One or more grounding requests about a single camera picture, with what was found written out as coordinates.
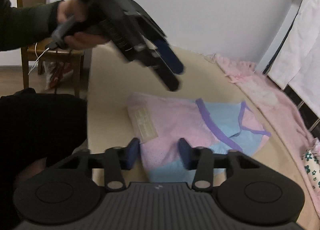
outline white wall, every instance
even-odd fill
[[[175,46],[202,54],[219,52],[235,59],[259,62],[293,0],[136,1]],[[9,55],[14,55],[11,62]],[[0,53],[0,66],[13,62],[21,63],[20,53],[18,56],[17,52]]]

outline pink blanket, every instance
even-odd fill
[[[320,194],[317,194],[308,179],[301,160],[303,152],[313,148],[313,136],[307,130],[297,107],[271,81],[255,73],[255,64],[245,61],[230,61],[219,55],[214,59],[229,76],[232,83],[251,99],[277,131],[302,175],[318,216],[320,216]]]

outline wooden chair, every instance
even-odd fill
[[[47,0],[17,0],[18,7],[30,7],[37,4],[46,4]],[[50,38],[45,39],[37,44],[37,54],[38,56],[44,52],[45,46],[50,41]],[[35,44],[29,47],[21,48],[21,59],[22,59],[22,73],[23,73],[23,87],[29,87],[29,61],[35,61],[36,51]],[[71,63],[74,73],[73,73],[73,83],[75,96],[79,97],[80,93],[80,72],[83,68],[84,51],[76,50],[62,50],[57,49],[53,51],[46,52],[40,59],[38,64],[38,74],[43,73],[43,61],[62,61],[66,63]]]

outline person's arm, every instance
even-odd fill
[[[49,37],[56,28],[59,2],[30,8],[11,7],[0,0],[0,51],[31,45]]]

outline white curtain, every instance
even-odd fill
[[[303,0],[268,76],[282,89],[290,85],[320,117],[320,0]]]

